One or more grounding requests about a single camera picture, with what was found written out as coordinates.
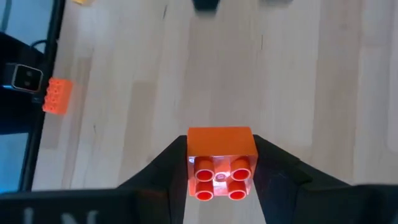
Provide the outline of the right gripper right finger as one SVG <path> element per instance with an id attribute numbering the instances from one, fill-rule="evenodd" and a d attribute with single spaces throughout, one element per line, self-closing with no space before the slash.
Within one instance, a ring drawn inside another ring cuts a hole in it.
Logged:
<path id="1" fill-rule="evenodd" d="M 349 186 L 268 140 L 254 135 L 258 152 L 254 186 L 267 224 L 332 224 L 328 201 Z"/>

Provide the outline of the black aluminium table frame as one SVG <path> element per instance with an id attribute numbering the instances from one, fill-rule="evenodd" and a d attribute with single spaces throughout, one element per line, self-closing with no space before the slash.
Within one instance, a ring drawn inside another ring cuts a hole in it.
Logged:
<path id="1" fill-rule="evenodd" d="M 42 109 L 42 105 L 44 104 L 44 96 L 46 88 L 49 85 L 49 80 L 53 76 L 55 59 L 58 50 L 58 40 L 60 37 L 65 5 L 66 0 L 53 0 L 49 31 L 47 34 L 46 47 L 44 51 L 44 77 L 40 83 L 39 92 L 35 93 L 32 97 L 32 102 L 34 106 L 34 117 L 31 130 L 27 139 L 24 162 L 21 170 L 18 188 L 18 190 L 22 192 L 28 192 L 32 190 L 45 118 L 45 112 Z"/>

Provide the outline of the orange small building block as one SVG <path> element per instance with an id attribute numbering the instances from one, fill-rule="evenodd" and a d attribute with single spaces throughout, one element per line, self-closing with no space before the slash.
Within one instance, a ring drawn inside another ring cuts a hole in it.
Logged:
<path id="1" fill-rule="evenodd" d="M 189 128 L 189 195 L 207 202 L 214 197 L 238 201 L 250 193 L 258 153 L 249 127 Z"/>

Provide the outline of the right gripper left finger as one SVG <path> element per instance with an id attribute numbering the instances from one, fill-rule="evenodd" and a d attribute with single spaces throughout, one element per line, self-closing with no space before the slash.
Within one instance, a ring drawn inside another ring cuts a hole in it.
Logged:
<path id="1" fill-rule="evenodd" d="M 120 188 L 158 187 L 167 193 L 171 224 L 182 224 L 188 188 L 187 136 L 182 135 Z"/>

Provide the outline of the orange long building block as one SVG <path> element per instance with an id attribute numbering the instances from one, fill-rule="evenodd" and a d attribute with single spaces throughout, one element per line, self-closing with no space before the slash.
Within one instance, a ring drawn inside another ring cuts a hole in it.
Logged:
<path id="1" fill-rule="evenodd" d="M 67 113 L 73 83 L 61 78 L 50 78 L 42 109 L 46 113 L 65 115 Z"/>

